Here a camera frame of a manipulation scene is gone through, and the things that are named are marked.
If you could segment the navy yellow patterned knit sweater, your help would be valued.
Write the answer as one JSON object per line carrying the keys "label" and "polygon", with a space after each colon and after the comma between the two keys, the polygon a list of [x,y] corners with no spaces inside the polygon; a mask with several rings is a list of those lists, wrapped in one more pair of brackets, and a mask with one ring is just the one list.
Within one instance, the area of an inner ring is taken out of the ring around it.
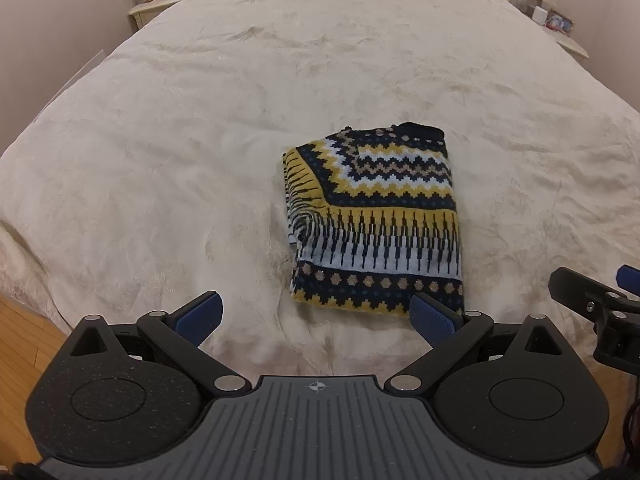
{"label": "navy yellow patterned knit sweater", "polygon": [[454,179],[439,128],[339,132],[282,156],[290,291],[316,307],[405,315],[424,292],[463,308]]}

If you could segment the cream textured bedspread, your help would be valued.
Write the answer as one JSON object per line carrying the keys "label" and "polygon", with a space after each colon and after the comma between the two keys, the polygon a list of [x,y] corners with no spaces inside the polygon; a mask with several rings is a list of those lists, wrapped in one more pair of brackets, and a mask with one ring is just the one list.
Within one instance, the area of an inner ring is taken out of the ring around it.
{"label": "cream textured bedspread", "polygon": [[543,313],[566,266],[639,262],[639,115],[506,0],[183,0],[57,98],[1,159],[1,291],[70,330],[213,289],[205,350],[241,374],[387,377],[404,318],[295,302],[282,157],[341,128],[445,133],[465,304]]}

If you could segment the cream right nightstand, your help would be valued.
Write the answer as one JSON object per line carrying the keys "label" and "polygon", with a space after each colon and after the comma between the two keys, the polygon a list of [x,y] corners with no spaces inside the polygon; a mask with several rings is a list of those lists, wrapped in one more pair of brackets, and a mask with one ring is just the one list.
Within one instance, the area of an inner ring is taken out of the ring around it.
{"label": "cream right nightstand", "polygon": [[[523,14],[526,14],[529,18],[533,17],[533,14],[528,11],[533,11],[534,8],[528,5],[527,0],[512,0],[514,6],[518,8]],[[578,63],[585,62],[590,59],[589,53],[583,48],[577,41],[565,36],[558,30],[548,28],[545,24],[538,24],[538,27],[542,29],[549,37],[551,37],[564,51],[571,55]]]}

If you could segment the cream nightstand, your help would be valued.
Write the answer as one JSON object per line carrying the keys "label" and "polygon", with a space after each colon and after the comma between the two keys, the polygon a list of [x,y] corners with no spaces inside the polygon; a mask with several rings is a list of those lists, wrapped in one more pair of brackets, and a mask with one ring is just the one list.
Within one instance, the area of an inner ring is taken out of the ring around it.
{"label": "cream nightstand", "polygon": [[[529,18],[533,17],[533,14],[528,11],[533,11],[534,8],[528,5],[527,0],[512,0],[514,6],[518,8],[523,14],[526,14]],[[548,28],[545,24],[538,24],[538,27],[542,29],[549,37],[551,37],[564,51],[571,55],[578,63],[585,62],[590,59],[589,53],[583,48],[577,41],[565,36],[558,30]]]}
{"label": "cream nightstand", "polygon": [[139,3],[129,11],[128,15],[134,20],[136,29],[140,30],[165,10],[180,1],[182,0],[153,0],[151,2]]}

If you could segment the right framed photo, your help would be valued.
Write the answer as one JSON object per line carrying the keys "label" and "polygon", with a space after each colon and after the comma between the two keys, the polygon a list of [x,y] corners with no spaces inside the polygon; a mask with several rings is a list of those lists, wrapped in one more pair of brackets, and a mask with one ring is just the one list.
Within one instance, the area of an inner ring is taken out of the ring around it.
{"label": "right framed photo", "polygon": [[546,22],[544,23],[548,29],[569,37],[574,29],[574,22],[557,10],[551,9],[548,12]]}

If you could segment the white box on nightstand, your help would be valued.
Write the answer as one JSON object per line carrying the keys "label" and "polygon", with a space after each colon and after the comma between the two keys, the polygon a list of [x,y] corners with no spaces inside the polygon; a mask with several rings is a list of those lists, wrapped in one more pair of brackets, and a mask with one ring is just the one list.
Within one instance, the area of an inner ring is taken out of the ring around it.
{"label": "white box on nightstand", "polygon": [[549,11],[542,6],[535,6],[532,14],[532,20],[540,25],[544,26],[548,20]]}

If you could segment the cream left nightstand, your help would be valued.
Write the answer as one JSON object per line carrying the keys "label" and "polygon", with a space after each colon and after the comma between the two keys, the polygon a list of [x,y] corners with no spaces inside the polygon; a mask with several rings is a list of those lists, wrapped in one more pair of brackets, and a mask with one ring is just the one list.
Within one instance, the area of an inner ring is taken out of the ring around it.
{"label": "cream left nightstand", "polygon": [[180,1],[182,0],[153,0],[151,2],[139,3],[129,11],[128,15],[134,20],[136,29],[140,30],[165,10]]}

